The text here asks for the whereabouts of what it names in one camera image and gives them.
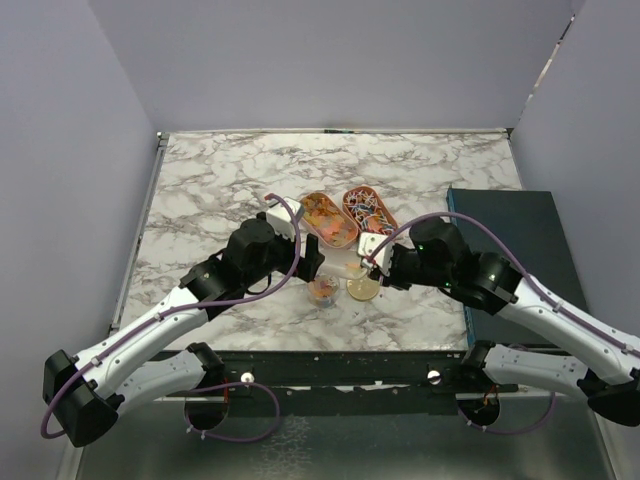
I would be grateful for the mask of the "clear plastic scoop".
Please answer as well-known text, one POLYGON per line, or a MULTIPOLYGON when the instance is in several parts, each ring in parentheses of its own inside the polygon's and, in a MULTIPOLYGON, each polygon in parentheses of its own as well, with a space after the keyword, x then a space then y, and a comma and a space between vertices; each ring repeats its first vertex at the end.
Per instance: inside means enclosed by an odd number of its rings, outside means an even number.
POLYGON ((319 273, 345 280, 358 280, 366 277, 369 270, 361 264, 361 257, 353 250, 329 250, 324 252, 325 260, 319 267, 319 273))

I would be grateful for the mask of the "pink tray of gummy candies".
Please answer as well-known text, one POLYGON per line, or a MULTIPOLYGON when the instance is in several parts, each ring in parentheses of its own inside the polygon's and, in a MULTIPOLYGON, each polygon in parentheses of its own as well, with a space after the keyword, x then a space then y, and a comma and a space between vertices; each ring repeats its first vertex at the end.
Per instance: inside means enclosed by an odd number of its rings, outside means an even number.
POLYGON ((358 238, 359 229, 329 196, 313 192, 301 198, 302 221, 328 248, 347 249, 358 238))

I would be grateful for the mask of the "pink tray of lollipops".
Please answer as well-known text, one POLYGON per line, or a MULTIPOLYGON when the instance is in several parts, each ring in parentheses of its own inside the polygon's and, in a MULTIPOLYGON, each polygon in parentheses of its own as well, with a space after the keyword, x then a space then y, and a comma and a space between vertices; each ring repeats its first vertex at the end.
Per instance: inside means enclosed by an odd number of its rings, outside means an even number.
POLYGON ((391 235, 398 229, 396 220, 381 197, 369 186, 346 191, 342 197, 342 208, 361 233, 391 235))

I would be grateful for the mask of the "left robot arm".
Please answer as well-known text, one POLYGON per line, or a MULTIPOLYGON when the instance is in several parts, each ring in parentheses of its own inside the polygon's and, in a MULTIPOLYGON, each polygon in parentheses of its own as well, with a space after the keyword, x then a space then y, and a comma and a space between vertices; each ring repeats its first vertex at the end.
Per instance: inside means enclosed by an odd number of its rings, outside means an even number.
POLYGON ((265 298, 265 292, 249 291, 273 273, 310 282, 324 260, 317 237, 302 238, 295 220, 260 213, 244 221, 220 253, 193 266, 141 318, 75 355, 58 350, 46 359, 42 437, 54 438, 48 423, 56 419, 57 434, 84 447, 147 401, 191 389, 214 392, 225 378, 224 365, 204 343, 163 361, 156 355, 229 308, 265 298))

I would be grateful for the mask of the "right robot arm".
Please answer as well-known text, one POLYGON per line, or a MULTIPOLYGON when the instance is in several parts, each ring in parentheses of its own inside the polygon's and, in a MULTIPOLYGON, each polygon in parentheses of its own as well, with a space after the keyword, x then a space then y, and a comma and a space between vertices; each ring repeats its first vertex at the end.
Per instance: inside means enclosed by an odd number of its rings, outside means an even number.
POLYGON ((586 313, 530 274, 500 240, 499 253, 474 252, 456 220, 494 238, 478 220, 458 213, 422 215, 401 226, 411 247, 394 234, 369 234, 358 243, 361 264, 383 286, 439 289, 466 307, 523 326, 561 354, 523 351, 475 342, 459 367, 461 383, 481 391, 489 384, 517 384, 582 398, 614 423, 639 424, 639 339, 586 313))

